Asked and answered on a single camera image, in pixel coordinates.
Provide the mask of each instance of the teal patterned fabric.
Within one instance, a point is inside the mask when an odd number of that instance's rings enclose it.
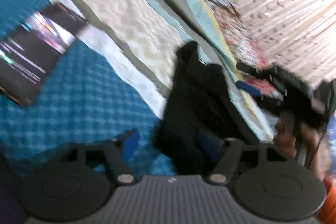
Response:
[[[0,0],[0,38],[49,4],[49,0]],[[170,160],[151,143],[158,121],[108,61],[77,40],[32,106],[20,108],[0,95],[0,150],[16,172],[27,173],[68,143],[91,144],[135,128],[140,144],[128,162],[135,175],[173,174]]]

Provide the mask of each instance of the orange object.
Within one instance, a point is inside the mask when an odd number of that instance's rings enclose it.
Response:
[[[336,224],[336,185],[330,184],[327,197],[319,213],[319,219],[324,224]]]

